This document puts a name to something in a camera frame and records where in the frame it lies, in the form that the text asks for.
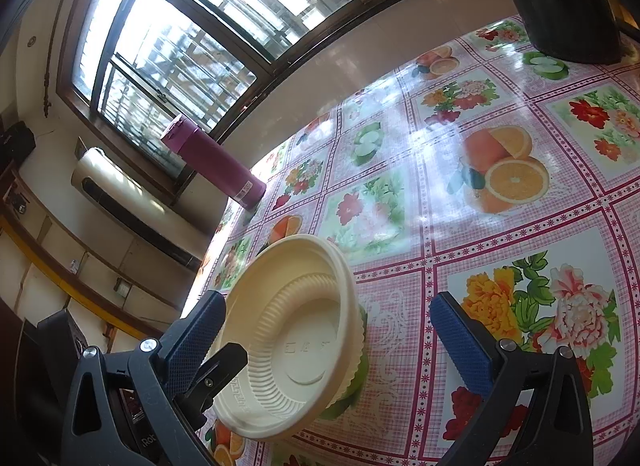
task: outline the cream plastic bowl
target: cream plastic bowl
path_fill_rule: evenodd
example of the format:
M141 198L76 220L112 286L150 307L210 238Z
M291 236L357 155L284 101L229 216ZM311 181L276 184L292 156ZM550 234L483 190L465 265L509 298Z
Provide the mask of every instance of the cream plastic bowl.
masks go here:
M274 243L241 274L226 309L215 347L234 341L248 353L248 365L214 401L233 432L293 435L345 393L364 329L353 274L333 244L313 235Z

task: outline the yellow flower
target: yellow flower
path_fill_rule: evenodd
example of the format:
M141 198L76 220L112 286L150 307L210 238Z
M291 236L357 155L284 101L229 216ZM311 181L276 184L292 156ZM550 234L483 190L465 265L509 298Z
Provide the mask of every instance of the yellow flower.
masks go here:
M494 269L494 279L483 272L466 280L467 296L462 308L474 320L491 332L496 340L509 338L522 343L522 332L511 310L513 303L514 277L508 267Z
M291 170L289 172L289 175L287 175L287 178L285 179L285 182L289 186L293 186L293 184L298 182L298 168L293 168L293 170Z
M436 106L437 104L445 102L446 100L447 98L444 95L444 91L442 89L439 89L435 92L432 92L431 94L427 94L426 96L424 96L422 104L426 104L427 106Z

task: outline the window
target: window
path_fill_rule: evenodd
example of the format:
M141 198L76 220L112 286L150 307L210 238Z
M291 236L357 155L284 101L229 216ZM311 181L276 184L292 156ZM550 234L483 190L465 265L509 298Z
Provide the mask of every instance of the window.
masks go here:
M184 113L222 139L293 62L380 1L75 0L58 91L118 156L175 194L191 170L160 141L172 118Z

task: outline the table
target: table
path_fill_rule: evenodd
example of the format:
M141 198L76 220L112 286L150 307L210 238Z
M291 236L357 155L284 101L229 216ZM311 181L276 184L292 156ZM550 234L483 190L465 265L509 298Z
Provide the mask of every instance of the table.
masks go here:
M219 434L223 462L435 464L480 402L430 323L449 290L497 338L571 345L608 464L640 417L640 46L623 44L616 65L563 63L507 18L383 76L254 168L267 192L254 213L228 205L187 309L269 243L313 233L351 264L370 369L340 416L284 442L229 443L209 412L201 438Z

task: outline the purple thermos bottle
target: purple thermos bottle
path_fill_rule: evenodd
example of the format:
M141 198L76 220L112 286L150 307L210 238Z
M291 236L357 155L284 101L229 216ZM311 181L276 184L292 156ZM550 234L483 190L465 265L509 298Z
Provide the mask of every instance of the purple thermos bottle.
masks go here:
M264 195L266 184L184 114L172 121L160 140L244 209L252 209Z

